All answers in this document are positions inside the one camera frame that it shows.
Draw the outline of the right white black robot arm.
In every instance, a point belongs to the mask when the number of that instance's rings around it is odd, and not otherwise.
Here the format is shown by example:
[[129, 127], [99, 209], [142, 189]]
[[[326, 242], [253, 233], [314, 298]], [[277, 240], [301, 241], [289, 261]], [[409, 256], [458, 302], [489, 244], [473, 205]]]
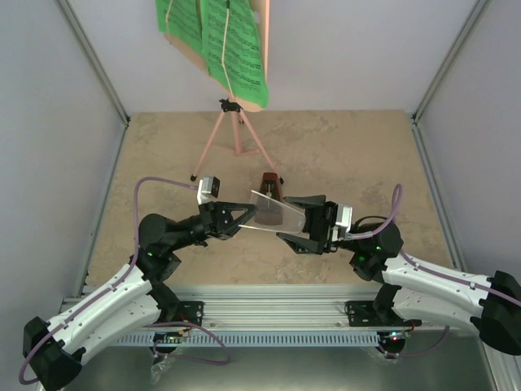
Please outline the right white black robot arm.
[[352, 220], [347, 205], [325, 195], [285, 197], [303, 210], [300, 236], [279, 232], [295, 253], [352, 253], [349, 262], [362, 280], [379, 283], [373, 301], [374, 317], [383, 325], [432, 322], [476, 332], [489, 347], [512, 356], [520, 354], [520, 284], [498, 270], [492, 276], [450, 269], [412, 257], [403, 249], [396, 224], [401, 187], [392, 195], [388, 216]]

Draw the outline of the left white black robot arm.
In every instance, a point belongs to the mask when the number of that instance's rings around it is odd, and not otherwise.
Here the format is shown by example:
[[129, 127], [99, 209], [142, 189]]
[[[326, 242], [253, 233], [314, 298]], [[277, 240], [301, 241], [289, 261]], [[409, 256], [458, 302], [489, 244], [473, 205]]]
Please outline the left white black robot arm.
[[25, 324], [23, 367], [32, 369], [44, 389], [59, 390], [98, 352], [136, 328], [199, 325], [201, 319], [192, 318], [165, 284], [181, 263], [175, 251], [229, 239], [255, 213], [253, 204], [208, 202], [179, 222], [146, 215], [138, 226], [137, 252], [112, 278], [71, 309]]

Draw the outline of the clear plastic metronome cover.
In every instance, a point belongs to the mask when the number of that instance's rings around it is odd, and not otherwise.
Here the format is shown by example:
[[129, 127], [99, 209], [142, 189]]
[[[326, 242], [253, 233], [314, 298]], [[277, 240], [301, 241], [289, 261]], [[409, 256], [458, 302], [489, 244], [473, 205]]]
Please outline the clear plastic metronome cover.
[[251, 190], [250, 203], [256, 207], [255, 215], [241, 228], [258, 231], [299, 234], [306, 222], [305, 213], [258, 191]]

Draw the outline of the brown wooden metronome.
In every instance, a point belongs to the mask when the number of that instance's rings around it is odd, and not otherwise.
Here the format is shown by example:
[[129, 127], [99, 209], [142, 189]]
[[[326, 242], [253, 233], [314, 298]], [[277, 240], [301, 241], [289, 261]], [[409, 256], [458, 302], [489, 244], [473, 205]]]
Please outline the brown wooden metronome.
[[278, 202], [282, 201], [282, 188], [276, 173], [265, 172], [262, 176], [259, 192], [262, 196], [256, 198], [256, 216], [254, 222], [266, 226], [282, 224], [283, 211]]

